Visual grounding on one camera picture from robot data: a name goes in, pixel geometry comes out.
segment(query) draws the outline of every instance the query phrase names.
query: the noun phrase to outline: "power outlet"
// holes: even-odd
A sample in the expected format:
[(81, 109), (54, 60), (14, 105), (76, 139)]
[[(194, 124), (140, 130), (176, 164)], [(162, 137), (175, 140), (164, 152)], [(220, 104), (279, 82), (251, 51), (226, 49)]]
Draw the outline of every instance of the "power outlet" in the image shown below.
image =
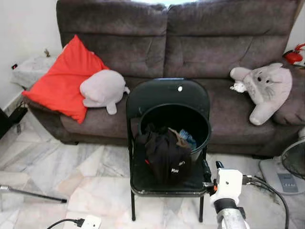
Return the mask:
[(96, 216), (88, 215), (81, 229), (99, 229), (102, 219)]

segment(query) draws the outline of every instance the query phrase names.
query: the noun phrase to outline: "sofa backrest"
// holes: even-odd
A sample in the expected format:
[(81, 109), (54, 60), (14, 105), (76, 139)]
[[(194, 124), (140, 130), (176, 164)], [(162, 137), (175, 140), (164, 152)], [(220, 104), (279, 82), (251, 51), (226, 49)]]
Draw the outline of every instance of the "sofa backrest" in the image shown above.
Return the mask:
[(132, 1), (59, 0), (62, 46), (75, 34), (124, 76), (163, 77), (167, 10)]
[(168, 9), (165, 77), (226, 78), (281, 59), (298, 0), (203, 0)]

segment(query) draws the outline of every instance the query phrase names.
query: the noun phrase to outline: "black folding chair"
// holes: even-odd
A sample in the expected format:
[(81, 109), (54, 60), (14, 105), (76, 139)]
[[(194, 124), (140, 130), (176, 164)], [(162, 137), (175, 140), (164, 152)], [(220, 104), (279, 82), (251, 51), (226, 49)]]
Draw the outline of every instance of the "black folding chair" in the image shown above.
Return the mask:
[[(135, 142), (134, 124), (145, 112), (157, 106), (185, 106), (201, 115), (206, 120), (205, 139), (199, 152), (198, 159), (192, 165), (190, 176), (176, 186), (161, 185), (155, 179), (151, 169), (145, 163), (145, 148)], [(138, 85), (128, 96), (126, 102), (126, 117), (128, 131), (128, 149), (130, 160), (130, 184), (132, 201), (132, 220), (135, 221), (134, 194), (155, 197), (200, 197), (199, 221), (203, 221), (203, 196), (206, 192), (203, 182), (203, 160), (206, 156), (206, 145), (210, 138), (208, 122), (210, 112), (209, 96), (198, 83), (184, 79), (155, 79)], [(176, 120), (183, 120), (179, 114)]]

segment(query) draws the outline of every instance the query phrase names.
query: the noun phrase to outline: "white plush toy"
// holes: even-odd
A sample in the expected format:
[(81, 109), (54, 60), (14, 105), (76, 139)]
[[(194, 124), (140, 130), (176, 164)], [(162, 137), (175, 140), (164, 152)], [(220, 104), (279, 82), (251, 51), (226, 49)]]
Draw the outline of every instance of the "white plush toy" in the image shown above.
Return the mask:
[(117, 113), (115, 104), (119, 102), (123, 93), (129, 94), (125, 87), (125, 80), (121, 74), (112, 70), (101, 70), (82, 82), (80, 91), (85, 97), (86, 107), (106, 107), (110, 115)]
[(271, 65), (254, 70), (233, 68), (230, 76), (235, 79), (232, 90), (247, 91), (256, 104), (250, 115), (250, 122), (262, 125), (286, 101), (292, 87), (292, 76), (289, 69), (281, 68), (283, 64)]

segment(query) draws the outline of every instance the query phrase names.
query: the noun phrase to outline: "black bucket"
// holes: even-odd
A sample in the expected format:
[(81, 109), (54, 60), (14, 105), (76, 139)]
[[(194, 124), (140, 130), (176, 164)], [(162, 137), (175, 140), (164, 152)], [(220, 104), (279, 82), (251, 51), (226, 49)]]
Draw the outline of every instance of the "black bucket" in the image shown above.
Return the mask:
[(195, 162), (202, 149), (208, 144), (211, 135), (211, 126), (207, 118), (195, 109), (182, 104), (162, 104), (146, 111), (139, 123), (139, 134), (145, 132), (149, 123), (155, 127), (170, 127), (177, 132), (182, 129), (192, 135), (197, 148), (191, 152)]

